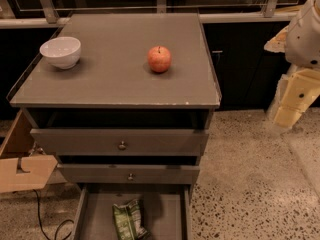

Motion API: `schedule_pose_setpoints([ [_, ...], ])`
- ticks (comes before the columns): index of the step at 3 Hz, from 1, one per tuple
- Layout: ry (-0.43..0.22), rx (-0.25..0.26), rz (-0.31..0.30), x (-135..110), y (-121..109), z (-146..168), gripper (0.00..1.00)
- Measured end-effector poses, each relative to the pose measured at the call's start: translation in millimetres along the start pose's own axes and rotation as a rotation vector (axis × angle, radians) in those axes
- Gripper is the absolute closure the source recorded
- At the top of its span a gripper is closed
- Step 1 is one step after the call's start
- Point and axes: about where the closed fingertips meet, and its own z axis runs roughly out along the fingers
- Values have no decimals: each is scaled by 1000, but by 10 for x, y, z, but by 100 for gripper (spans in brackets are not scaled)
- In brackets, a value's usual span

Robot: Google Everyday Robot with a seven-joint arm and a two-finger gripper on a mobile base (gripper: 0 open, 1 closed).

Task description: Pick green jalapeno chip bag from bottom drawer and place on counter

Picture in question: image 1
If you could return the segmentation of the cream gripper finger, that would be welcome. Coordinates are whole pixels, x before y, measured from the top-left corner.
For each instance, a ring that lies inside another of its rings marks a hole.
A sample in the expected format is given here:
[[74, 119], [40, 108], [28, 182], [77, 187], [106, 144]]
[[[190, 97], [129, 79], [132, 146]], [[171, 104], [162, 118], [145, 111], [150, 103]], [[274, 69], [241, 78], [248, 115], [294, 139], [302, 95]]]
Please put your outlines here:
[[284, 53], [288, 27], [284, 27], [273, 38], [266, 42], [264, 49], [272, 53]]
[[291, 128], [320, 96], [320, 72], [297, 68], [283, 74], [268, 108], [268, 118], [282, 128]]

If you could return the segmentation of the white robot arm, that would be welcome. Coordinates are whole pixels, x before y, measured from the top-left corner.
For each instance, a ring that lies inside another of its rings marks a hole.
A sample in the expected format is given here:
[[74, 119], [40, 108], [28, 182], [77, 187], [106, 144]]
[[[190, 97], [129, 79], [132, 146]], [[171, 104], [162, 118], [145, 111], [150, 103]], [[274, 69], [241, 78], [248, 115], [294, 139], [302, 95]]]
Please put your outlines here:
[[283, 53], [291, 64], [269, 107], [275, 125], [291, 128], [320, 96], [320, 0], [307, 0], [264, 49]]

